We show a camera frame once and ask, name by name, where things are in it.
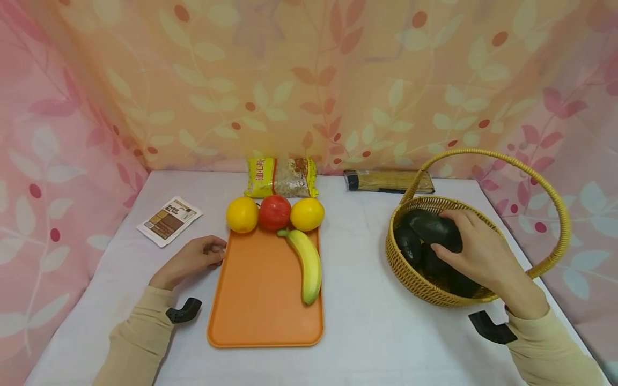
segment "yellow citrus fruit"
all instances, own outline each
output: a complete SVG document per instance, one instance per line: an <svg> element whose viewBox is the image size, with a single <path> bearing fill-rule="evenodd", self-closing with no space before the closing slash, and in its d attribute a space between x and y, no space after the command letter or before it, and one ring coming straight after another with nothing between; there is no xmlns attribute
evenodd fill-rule
<svg viewBox="0 0 618 386"><path fill-rule="evenodd" d="M258 205L251 197L238 197L227 207L226 220L237 233L251 232L258 225Z"/></svg>
<svg viewBox="0 0 618 386"><path fill-rule="evenodd" d="M309 232L322 224L324 207L316 198L303 198L292 206L290 221L298 230Z"/></svg>

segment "woven basket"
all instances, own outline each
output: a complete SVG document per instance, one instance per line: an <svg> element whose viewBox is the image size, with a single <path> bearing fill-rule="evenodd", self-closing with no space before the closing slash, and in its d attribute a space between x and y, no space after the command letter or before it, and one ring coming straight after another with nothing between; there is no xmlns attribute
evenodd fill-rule
<svg viewBox="0 0 618 386"><path fill-rule="evenodd" d="M554 247L551 254L546 259L544 259L539 264L535 265L526 272L528 276L534 279L554 267L567 250L571 234L569 215L564 203L562 202L562 198L560 198L558 193L549 184L549 182L545 180L545 178L543 178L539 173L535 172L528 165L520 162L513 157L483 149L457 149L445 151L444 153L435 155L433 158L423 164L421 169L416 174L414 181L405 192L404 197L399 203L399 206L392 214L391 223L389 224L388 235L386 237L386 256L388 258L389 264L391 265L391 269L395 273L395 276L397 276L399 281L401 281L402 284L406 288L408 288L408 290L410 290L410 292L423 300L444 307L462 307L478 303L487 303L497 299L498 296L487 288L482 288L475 294L473 298L462 298L461 296L453 295L443 290L442 288L439 288L435 284L429 282L421 274L412 269L412 267L410 267L408 262L401 255L401 252L397 247L397 243L395 242L393 230L395 229L395 225L399 224L401 217L412 209L422 208L435 214L450 209L467 209L476 213L478 217L483 220L483 222L485 222L493 230L500 234L501 237L504 237L500 230L496 227L496 225L492 223L487 217L485 217L485 215L477 211L475 208L464 204L461 201L440 196L414 197L414 193L416 193L418 183L423 172L427 171L430 166L436 161L458 154L482 154L485 156L501 159L513 166L518 167L522 171L532 176L535 180L537 180L538 183L547 191L549 197L554 202L554 205L556 205L558 217L560 219L560 237L558 239L558 244Z"/></svg>

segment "table surface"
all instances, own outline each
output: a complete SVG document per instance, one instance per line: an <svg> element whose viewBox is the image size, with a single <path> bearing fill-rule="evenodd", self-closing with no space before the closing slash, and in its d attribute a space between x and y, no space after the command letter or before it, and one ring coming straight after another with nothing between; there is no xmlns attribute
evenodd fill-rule
<svg viewBox="0 0 618 386"><path fill-rule="evenodd" d="M500 227L521 265L530 267L476 181L434 183L437 195L464 201L485 213ZM219 270L212 271L176 290L178 306L188 297L202 300L203 305L193 322L176 328L156 385L525 385L508 349L482 338L468 319L484 309L495 323L505 322L504 303L436 307L413 296L392 273L384 240L402 195L347 192L343 177L320 176L317 186L326 209L320 230L322 340L309 348L213 348L205 336L219 276ZM225 237L227 204L246 187L246 174L151 173L91 284L26 385L89 385L107 354L109 331L129 315L152 274L191 238ZM159 249L135 227L175 195L204 215ZM571 336L589 354L547 288L538 279L537 283Z"/></svg>

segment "cutting board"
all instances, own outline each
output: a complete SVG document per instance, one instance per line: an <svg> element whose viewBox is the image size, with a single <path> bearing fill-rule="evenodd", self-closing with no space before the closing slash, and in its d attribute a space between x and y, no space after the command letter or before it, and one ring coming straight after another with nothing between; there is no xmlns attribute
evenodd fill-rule
<svg viewBox="0 0 618 386"><path fill-rule="evenodd" d="M318 230L308 232L318 251ZM300 260L286 239L231 232L206 336L218 348L312 346L324 332L322 292L300 297Z"/></svg>

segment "hand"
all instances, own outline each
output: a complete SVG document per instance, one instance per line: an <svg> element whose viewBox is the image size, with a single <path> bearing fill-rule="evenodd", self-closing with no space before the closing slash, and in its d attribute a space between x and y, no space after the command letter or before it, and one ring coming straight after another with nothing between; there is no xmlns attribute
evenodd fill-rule
<svg viewBox="0 0 618 386"><path fill-rule="evenodd" d="M432 244L436 255L462 274L497 293L522 319L538 319L549 310L543 291L523 271L507 242L471 211L445 211L463 241L461 253Z"/></svg>
<svg viewBox="0 0 618 386"><path fill-rule="evenodd" d="M148 285L173 290L187 277L219 267L226 246L227 242L217 236L194 238L154 274Z"/></svg>

